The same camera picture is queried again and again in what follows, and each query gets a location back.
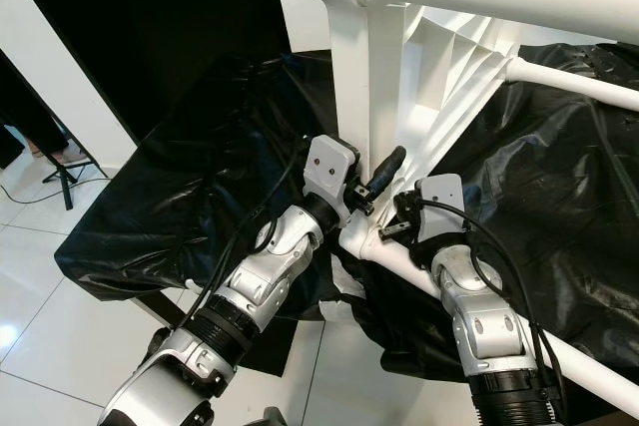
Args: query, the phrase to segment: white wall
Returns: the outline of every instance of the white wall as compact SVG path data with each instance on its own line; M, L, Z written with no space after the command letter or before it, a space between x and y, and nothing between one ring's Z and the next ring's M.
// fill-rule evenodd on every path
M100 166L136 149L33 0L0 0L0 49Z
M323 2L320 0L281 1L291 48L294 52L330 48L328 18ZM526 26L522 29L521 34L522 45L546 45L559 42L587 45L609 42L607 39L533 25Z

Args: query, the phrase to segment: white tile floor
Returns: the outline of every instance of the white tile floor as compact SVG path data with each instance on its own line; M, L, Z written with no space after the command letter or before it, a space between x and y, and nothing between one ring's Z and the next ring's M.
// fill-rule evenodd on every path
M59 189L40 182L45 160L23 154L0 185L30 201ZM83 178L95 178L87 169ZM53 253L106 182L21 206L0 192L0 424L95 424L135 369L159 323L132 302L100 302L63 278ZM183 309L193 294L172 290ZM215 424L242 426L278 406L290 426L476 425L467 387L424 382L379 367L381 348L356 327L302 322L283 378L241 369L213 401Z

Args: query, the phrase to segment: black cylindrical joint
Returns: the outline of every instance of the black cylindrical joint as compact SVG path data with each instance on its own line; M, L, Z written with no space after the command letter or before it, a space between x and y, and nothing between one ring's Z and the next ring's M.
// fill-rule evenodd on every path
M216 295L198 310L187 323L186 329L207 343L233 367L238 365L260 333L249 316Z
M536 370L478 374L468 381L483 426L553 424L548 392L541 386Z
M322 197L316 194L308 194L298 204L298 207L308 212L313 218L316 219L321 233L326 236L336 226L339 225L339 216L330 204Z

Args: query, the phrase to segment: black plastic sheet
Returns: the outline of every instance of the black plastic sheet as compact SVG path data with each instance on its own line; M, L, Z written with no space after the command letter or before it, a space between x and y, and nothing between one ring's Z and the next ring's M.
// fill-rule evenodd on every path
M551 45L520 55L639 88L636 47ZM326 54L219 62L60 247L65 275L101 299L183 286L188 278L204 283L300 135L335 132L331 80ZM274 198L275 214L300 197L303 163ZM544 327L639 380L639 114L545 86L503 85L433 173L461 174L466 210L510 248ZM232 262L244 256L260 220ZM366 300L338 292L331 252L364 285ZM281 315L320 319L318 302L332 299L352 305L384 348L385 369L463 381L438 301L354 260L335 238L294 283ZM594 409L573 407L573 421L605 409L588 406Z

